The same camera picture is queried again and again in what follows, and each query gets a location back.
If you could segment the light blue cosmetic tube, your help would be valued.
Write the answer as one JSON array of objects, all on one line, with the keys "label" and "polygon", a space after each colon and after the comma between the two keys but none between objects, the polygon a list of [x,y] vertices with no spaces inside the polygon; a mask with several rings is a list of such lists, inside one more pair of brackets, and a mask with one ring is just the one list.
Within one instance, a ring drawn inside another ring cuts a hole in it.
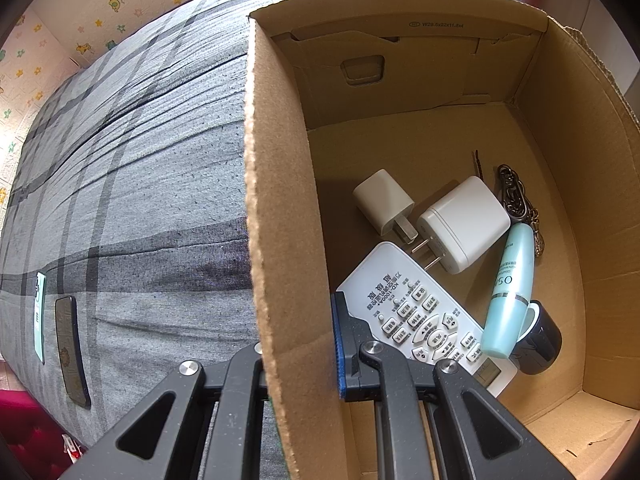
[{"label": "light blue cosmetic tube", "polygon": [[534,231],[525,223],[511,226],[492,290],[480,348],[507,359],[513,351],[532,296]]}]

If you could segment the keychain with keys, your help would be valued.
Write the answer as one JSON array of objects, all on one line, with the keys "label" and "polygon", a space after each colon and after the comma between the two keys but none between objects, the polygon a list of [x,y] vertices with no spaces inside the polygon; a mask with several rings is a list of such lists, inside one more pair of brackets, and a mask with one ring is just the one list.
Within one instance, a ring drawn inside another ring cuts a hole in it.
[{"label": "keychain with keys", "polygon": [[498,200],[513,223],[527,224],[534,233],[534,254],[538,259],[544,253],[544,237],[539,229],[539,212],[526,196],[526,188],[518,173],[509,165],[496,169],[499,181]]}]

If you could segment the white green card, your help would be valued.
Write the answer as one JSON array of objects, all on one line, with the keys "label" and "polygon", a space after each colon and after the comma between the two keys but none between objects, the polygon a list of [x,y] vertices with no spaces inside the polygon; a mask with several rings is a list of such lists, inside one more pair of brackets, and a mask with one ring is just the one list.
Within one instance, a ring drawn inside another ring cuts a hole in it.
[{"label": "white green card", "polygon": [[44,363],[43,351],[43,306],[46,296],[46,276],[38,272],[34,292],[34,349],[41,363]]}]

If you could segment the small white charger plug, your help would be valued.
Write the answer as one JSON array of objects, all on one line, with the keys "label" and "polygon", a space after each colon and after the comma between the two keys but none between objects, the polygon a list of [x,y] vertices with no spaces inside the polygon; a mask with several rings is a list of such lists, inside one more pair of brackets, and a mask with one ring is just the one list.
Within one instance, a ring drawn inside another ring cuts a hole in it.
[{"label": "small white charger plug", "polygon": [[418,231],[408,219],[414,200],[385,169],[358,184],[352,196],[378,235],[395,231],[407,244],[418,237]]}]

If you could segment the brown cardboard box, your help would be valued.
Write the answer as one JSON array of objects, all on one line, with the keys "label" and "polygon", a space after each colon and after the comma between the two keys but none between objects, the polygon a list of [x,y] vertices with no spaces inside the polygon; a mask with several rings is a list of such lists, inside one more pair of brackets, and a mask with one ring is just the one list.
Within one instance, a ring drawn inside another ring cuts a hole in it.
[{"label": "brown cardboard box", "polygon": [[378,242],[352,200],[387,170],[426,206],[511,166],[563,336],[501,401],[579,479],[639,434],[639,124],[585,41],[514,0],[278,0],[250,14],[248,247],[288,472],[373,479],[371,404],[336,388],[330,291]]}]

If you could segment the cream wardrobe cabinet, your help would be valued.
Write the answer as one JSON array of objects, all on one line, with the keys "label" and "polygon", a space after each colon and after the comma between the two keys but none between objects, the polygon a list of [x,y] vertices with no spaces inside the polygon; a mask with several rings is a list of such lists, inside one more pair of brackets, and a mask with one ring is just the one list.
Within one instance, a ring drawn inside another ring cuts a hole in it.
[{"label": "cream wardrobe cabinet", "polygon": [[600,0],[540,0],[559,23],[579,29],[613,74],[620,91],[639,115],[639,59],[620,26]]}]

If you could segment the white remote control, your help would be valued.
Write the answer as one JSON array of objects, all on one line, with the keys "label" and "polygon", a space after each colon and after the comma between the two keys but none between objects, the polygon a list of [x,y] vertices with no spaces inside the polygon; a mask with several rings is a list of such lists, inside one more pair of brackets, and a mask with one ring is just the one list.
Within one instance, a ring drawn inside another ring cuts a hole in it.
[{"label": "white remote control", "polygon": [[480,324],[391,242],[377,244],[337,290],[351,316],[410,360],[428,365],[454,360],[493,396],[518,372],[512,361],[480,350]]}]

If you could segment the grey plaid bed sheet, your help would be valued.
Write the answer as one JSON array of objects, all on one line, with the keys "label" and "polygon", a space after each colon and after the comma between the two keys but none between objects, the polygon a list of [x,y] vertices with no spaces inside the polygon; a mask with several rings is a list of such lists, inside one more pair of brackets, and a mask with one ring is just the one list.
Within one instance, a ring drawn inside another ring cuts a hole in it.
[{"label": "grey plaid bed sheet", "polygon": [[[222,362],[258,338],[243,160],[248,17],[280,1],[179,6],[66,80],[27,133],[1,235],[1,351],[85,446],[181,361]],[[65,296],[77,302],[88,410],[67,395],[58,358],[55,301]]]}]

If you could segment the large white charger plug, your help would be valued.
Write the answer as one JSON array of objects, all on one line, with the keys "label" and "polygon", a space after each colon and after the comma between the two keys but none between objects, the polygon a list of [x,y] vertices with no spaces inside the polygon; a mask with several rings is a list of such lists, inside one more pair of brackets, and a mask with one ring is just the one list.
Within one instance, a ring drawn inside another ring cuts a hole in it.
[{"label": "large white charger plug", "polygon": [[479,177],[468,177],[429,206],[416,230],[449,274],[459,274],[510,229],[511,219]]}]

